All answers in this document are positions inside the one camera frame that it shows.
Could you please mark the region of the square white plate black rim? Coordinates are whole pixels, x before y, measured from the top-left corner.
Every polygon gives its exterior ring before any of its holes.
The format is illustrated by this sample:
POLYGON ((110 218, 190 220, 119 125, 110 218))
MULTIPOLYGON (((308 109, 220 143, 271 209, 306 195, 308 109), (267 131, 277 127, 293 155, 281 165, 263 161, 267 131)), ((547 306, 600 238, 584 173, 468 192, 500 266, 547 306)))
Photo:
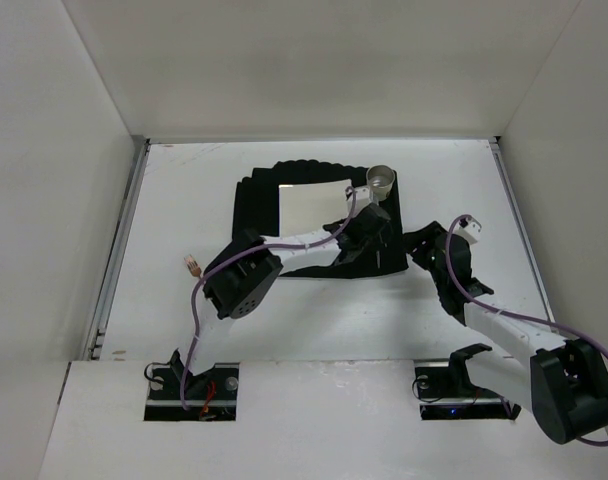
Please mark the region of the square white plate black rim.
POLYGON ((348 213, 348 179, 314 183, 281 184, 279 196, 279 237, 289 237, 321 229, 343 220, 348 213))

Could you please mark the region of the metal cup with paper sleeve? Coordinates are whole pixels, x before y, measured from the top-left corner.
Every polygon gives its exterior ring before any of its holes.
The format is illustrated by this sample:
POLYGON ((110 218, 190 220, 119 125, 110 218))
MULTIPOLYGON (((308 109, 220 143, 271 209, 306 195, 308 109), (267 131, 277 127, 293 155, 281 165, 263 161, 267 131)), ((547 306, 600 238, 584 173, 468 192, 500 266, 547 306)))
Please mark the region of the metal cup with paper sleeve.
POLYGON ((366 182, 378 201, 386 200, 396 181, 396 173, 386 165, 375 165, 366 172, 366 182))

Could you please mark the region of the black cloth placemat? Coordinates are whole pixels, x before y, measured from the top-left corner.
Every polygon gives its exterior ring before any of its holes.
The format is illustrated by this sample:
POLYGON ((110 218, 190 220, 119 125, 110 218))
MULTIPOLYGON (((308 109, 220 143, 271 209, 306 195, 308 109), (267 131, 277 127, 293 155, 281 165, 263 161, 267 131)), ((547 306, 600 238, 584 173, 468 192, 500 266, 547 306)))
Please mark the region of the black cloth placemat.
MULTIPOLYGON (((314 184, 348 179, 354 187, 366 184, 367 169, 363 166, 345 166, 318 160, 289 160, 271 168, 256 167, 236 186, 232 220, 232 233, 248 228, 261 235, 276 236, 279 231, 279 196, 281 184, 314 184)), ((291 278, 360 279, 380 277, 408 268, 402 235, 402 217, 399 189, 394 184, 389 197, 380 206, 390 215, 392 236, 381 248, 381 271, 378 272, 376 252, 363 253, 354 262, 335 267, 310 267, 289 272, 291 278)))

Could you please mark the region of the copper fork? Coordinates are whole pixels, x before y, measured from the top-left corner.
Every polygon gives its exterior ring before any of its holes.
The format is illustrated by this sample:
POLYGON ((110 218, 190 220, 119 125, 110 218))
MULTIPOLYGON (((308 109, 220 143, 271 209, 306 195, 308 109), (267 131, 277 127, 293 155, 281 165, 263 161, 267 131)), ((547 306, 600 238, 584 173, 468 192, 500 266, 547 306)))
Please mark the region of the copper fork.
POLYGON ((192 255, 185 256, 184 263, 192 277, 194 277, 194 278, 202 277, 202 269, 192 255))

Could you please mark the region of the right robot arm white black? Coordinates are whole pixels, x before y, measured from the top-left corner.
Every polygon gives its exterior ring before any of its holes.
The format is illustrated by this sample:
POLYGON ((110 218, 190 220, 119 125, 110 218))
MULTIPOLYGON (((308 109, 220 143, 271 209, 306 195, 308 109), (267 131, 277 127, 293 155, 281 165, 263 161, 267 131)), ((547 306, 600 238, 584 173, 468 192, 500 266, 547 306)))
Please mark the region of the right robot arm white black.
POLYGON ((412 261, 430 273, 446 313, 485 338, 452 352, 434 374, 421 369, 419 399, 490 393, 508 417, 529 411, 553 442, 590 444, 589 434, 608 426, 608 353, 571 328, 484 303, 493 291, 471 266, 480 233, 480 224, 462 215, 449 228, 433 221, 402 237, 412 261))

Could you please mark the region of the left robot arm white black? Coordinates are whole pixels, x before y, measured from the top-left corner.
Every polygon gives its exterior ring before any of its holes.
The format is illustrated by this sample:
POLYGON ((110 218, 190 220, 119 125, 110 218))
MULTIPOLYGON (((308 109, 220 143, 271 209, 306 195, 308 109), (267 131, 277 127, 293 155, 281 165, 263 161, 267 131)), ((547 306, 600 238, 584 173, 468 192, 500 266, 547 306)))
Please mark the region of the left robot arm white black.
POLYGON ((255 229, 238 232, 206 267, 190 297, 194 330, 188 351, 175 352, 171 368, 180 400, 194 398, 206 383, 191 372, 201 336, 197 295, 202 293, 220 320, 241 319, 263 301, 280 276, 311 279, 363 278, 378 269, 376 253, 395 236, 398 219, 378 204, 354 206, 347 217, 291 237, 262 236, 255 229))

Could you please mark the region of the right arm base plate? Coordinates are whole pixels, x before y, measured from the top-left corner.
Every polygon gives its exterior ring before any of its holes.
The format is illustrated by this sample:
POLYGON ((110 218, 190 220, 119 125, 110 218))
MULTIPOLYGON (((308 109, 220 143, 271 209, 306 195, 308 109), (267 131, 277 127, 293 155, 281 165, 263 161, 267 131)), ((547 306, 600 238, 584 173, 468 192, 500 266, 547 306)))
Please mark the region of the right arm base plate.
POLYGON ((514 421, 522 409, 496 393, 460 385, 444 362, 418 363, 412 390, 423 421, 514 421))

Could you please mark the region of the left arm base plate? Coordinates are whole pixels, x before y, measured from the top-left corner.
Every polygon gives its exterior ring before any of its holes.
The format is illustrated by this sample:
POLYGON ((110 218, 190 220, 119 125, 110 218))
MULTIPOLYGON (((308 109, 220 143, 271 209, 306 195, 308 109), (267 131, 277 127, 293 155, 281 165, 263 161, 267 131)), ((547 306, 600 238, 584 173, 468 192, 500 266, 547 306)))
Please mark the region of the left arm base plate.
POLYGON ((148 422, 229 422, 236 420, 239 364, 218 363, 187 379, 185 403, 180 400, 180 380, 170 365, 151 363, 144 378, 148 391, 144 420, 148 422))

